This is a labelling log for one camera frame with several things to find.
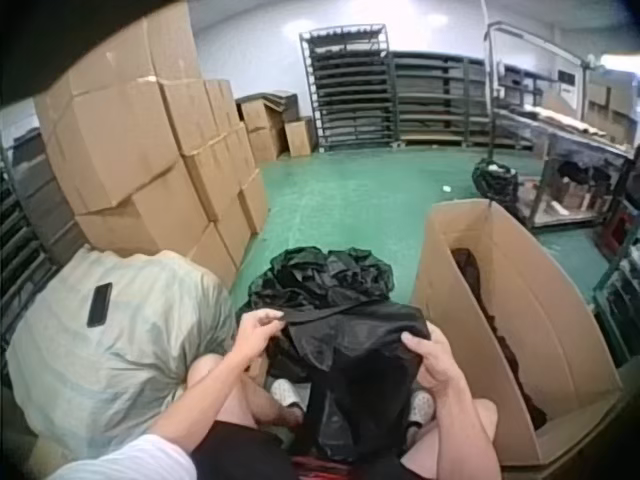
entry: green epoxy floor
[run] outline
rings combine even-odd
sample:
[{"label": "green epoxy floor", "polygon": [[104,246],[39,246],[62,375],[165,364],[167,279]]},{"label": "green epoxy floor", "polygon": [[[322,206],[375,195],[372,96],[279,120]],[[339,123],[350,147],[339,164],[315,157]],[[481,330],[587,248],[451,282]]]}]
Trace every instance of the green epoxy floor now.
[{"label": "green epoxy floor", "polygon": [[[316,245],[373,251],[393,266],[392,298],[408,302],[418,267],[424,223],[434,203],[474,198],[474,164],[485,149],[407,148],[314,154],[281,159],[263,169],[270,212],[252,241],[232,289],[234,307],[246,299],[251,281],[282,250]],[[528,152],[505,151],[497,161],[522,175],[541,164]],[[451,187],[445,192],[443,186]],[[541,243],[590,301],[607,266],[590,230],[544,233]]]}]

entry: black phone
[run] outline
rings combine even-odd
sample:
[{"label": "black phone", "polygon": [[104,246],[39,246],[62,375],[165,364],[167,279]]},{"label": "black phone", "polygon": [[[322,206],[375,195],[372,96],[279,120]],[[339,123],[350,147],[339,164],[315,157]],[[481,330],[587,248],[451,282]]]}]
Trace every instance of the black phone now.
[{"label": "black phone", "polygon": [[107,321],[107,311],[109,310],[112,286],[112,283],[105,283],[98,285],[93,291],[93,299],[91,300],[91,308],[89,308],[87,327],[100,327]]}]

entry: person's right hand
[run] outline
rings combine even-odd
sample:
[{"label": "person's right hand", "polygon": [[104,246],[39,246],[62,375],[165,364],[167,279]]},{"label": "person's right hand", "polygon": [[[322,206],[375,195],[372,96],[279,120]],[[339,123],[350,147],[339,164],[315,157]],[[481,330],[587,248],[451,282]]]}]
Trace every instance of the person's right hand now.
[{"label": "person's right hand", "polygon": [[412,352],[422,357],[418,372],[418,383],[434,397],[446,395],[451,387],[465,385],[466,379],[453,358],[449,341],[434,324],[428,324],[431,340],[402,333],[402,342]]},{"label": "person's right hand", "polygon": [[238,355],[246,362],[259,357],[267,348],[269,339],[284,328],[285,322],[280,320],[283,315],[282,312],[269,308],[242,315],[231,353]]}]

